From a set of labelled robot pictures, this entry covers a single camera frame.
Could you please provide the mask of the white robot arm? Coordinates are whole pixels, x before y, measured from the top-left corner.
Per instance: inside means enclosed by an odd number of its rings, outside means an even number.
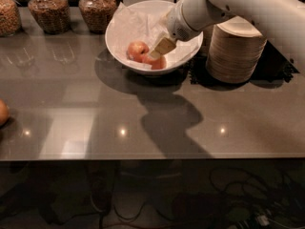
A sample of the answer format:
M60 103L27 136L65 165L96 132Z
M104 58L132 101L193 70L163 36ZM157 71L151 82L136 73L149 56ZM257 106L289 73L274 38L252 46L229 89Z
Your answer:
M298 0L179 0L166 14L166 31L150 56L173 51L206 27L239 16L251 23L300 72L305 70L305 4Z

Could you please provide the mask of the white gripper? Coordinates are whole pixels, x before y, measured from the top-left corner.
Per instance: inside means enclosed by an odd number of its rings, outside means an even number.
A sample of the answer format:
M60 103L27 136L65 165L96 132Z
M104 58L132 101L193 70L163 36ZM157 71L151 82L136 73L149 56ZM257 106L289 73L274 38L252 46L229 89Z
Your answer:
M167 54L176 48L176 41L187 42L197 37L200 31L192 29L183 14L183 3L178 2L165 12L159 19L161 32L154 50L149 52L153 60Z

